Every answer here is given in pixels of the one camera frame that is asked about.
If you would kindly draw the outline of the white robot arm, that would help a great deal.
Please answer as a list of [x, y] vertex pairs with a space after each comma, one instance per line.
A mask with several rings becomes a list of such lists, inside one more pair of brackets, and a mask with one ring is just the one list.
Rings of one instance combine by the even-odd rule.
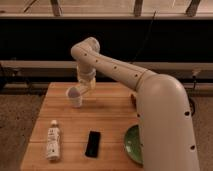
[[106, 57], [93, 37], [75, 44], [71, 55], [80, 82], [99, 71], [136, 92], [144, 171], [200, 171], [188, 95], [176, 78]]

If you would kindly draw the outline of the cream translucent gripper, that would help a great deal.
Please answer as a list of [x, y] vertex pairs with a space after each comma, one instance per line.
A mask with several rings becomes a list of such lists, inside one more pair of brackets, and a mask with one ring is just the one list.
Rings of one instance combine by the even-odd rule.
[[83, 95], [85, 93], [87, 93], [90, 90], [93, 90], [96, 86], [96, 79], [93, 78], [90, 81], [85, 81], [85, 80], [81, 80], [79, 82], [79, 91], [80, 94]]

